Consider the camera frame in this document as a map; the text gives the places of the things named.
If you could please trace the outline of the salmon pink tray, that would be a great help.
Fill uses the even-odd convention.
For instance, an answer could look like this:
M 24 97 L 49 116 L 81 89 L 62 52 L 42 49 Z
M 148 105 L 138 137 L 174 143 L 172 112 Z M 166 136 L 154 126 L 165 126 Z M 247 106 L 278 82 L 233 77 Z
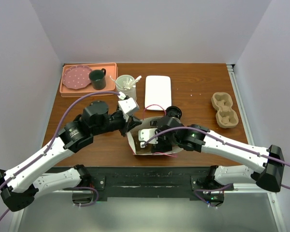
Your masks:
M 106 70 L 106 87 L 96 90 L 90 79 L 89 73 L 93 70 Z M 63 66 L 59 92 L 62 97 L 82 97 L 92 92 L 114 91 L 116 89 L 114 81 L 118 75 L 116 63 L 88 63 L 88 64 L 68 64 Z

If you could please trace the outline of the pink polka dot plate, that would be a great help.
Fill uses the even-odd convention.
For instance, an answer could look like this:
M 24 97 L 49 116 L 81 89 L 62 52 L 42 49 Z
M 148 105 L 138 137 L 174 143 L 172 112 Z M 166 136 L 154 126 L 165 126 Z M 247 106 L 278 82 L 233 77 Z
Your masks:
M 69 67 L 62 76 L 63 85 L 72 90 L 84 89 L 91 84 L 89 73 L 92 69 L 86 65 Z

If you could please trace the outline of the cardboard cup carrier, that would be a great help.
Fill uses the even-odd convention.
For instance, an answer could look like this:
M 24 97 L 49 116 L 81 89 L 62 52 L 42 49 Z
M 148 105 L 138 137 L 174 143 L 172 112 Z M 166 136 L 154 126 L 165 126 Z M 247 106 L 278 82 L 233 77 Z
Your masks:
M 234 128 L 239 123 L 237 113 L 232 109 L 231 96 L 225 92 L 216 92 L 211 98 L 213 108 L 216 110 L 217 124 L 224 129 Z

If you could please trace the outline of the frosted white utensil cup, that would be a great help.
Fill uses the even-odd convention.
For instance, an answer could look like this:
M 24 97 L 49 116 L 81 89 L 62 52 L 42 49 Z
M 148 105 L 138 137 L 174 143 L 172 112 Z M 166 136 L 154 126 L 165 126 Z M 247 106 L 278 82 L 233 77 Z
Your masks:
M 119 76 L 115 81 L 117 92 L 122 92 L 125 95 L 137 100 L 136 85 L 131 85 L 134 80 L 134 77 L 130 75 Z

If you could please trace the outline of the dark green mug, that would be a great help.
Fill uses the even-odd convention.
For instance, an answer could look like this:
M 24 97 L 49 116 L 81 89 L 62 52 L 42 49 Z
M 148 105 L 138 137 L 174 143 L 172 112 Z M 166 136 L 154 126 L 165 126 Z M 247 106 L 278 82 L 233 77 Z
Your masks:
M 106 87 L 106 69 L 92 70 L 89 73 L 89 79 L 95 90 L 102 90 Z

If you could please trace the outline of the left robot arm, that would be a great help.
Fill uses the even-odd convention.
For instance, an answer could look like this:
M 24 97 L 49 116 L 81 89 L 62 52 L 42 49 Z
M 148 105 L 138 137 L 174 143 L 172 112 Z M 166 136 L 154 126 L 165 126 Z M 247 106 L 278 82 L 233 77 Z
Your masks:
M 125 136 L 141 124 L 133 115 L 139 110 L 133 98 L 119 100 L 116 111 L 111 115 L 108 110 L 107 103 L 92 102 L 41 150 L 12 169 L 0 169 L 0 196 L 10 211 L 24 209 L 38 197 L 56 190 L 89 188 L 92 177 L 84 165 L 75 165 L 51 175 L 45 175 L 45 172 L 92 144 L 96 135 L 119 131 Z

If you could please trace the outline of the white rectangular plate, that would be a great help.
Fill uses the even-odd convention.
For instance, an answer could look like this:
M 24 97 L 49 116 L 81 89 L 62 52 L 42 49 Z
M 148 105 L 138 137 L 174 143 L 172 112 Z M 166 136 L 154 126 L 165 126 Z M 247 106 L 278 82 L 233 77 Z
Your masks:
M 149 75 L 145 79 L 145 108 L 166 110 L 172 105 L 171 79 L 168 76 Z

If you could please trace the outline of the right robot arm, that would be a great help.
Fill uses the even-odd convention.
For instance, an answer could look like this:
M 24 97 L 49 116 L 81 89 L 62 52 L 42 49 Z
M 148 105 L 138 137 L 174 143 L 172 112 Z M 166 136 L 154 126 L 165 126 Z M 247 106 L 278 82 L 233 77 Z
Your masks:
M 164 116 L 155 124 L 153 135 L 145 143 L 166 143 L 186 151 L 218 155 L 238 162 L 238 166 L 217 166 L 206 177 L 203 185 L 216 190 L 235 183 L 254 183 L 261 189 L 280 192 L 285 165 L 282 149 L 244 144 L 222 136 L 197 124 L 184 126 L 178 118 Z

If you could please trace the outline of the wrapped white utensil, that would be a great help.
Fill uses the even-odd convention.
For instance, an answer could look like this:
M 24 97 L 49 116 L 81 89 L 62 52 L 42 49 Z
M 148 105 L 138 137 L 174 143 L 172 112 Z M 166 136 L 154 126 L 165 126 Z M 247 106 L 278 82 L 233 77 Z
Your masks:
M 115 83 L 115 86 L 120 90 L 129 90 L 136 86 L 136 83 L 139 82 L 142 76 L 134 78 L 130 75 L 121 75 L 117 79 L 113 79 L 111 76 L 109 78 Z

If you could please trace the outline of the black mounting base rail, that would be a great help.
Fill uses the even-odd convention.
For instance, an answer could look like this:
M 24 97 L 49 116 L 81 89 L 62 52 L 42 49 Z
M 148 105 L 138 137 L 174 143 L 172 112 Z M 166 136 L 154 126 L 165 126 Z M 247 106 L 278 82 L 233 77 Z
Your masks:
M 88 167 L 99 200 L 117 198 L 188 198 L 223 185 L 214 181 L 212 167 Z

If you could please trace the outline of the pink cakes paper bag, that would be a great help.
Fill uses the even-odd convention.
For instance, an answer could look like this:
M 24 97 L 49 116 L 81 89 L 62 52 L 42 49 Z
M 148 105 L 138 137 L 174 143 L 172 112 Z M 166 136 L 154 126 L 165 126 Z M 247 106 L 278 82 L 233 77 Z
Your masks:
M 146 146 L 144 148 L 141 148 L 140 142 L 138 140 L 138 131 L 141 129 L 156 128 L 155 133 L 158 134 L 159 132 L 165 129 L 172 128 L 172 127 L 179 127 L 179 126 L 181 126 L 180 119 L 169 117 L 166 115 L 166 113 L 164 116 L 153 116 L 153 117 L 144 118 L 140 126 L 135 127 L 134 129 L 132 129 L 131 131 L 127 133 L 129 146 L 131 150 L 133 151 L 134 155 L 140 155 L 140 156 L 141 155 L 144 155 L 144 156 L 145 155 L 166 155 L 166 156 L 176 157 L 177 153 L 182 151 L 182 149 L 178 147 L 178 145 L 176 145 L 175 141 L 174 141 L 173 149 L 171 152 L 152 153 L 151 148 L 154 144 L 158 143 L 157 142 L 158 137 L 151 138 L 145 143 Z

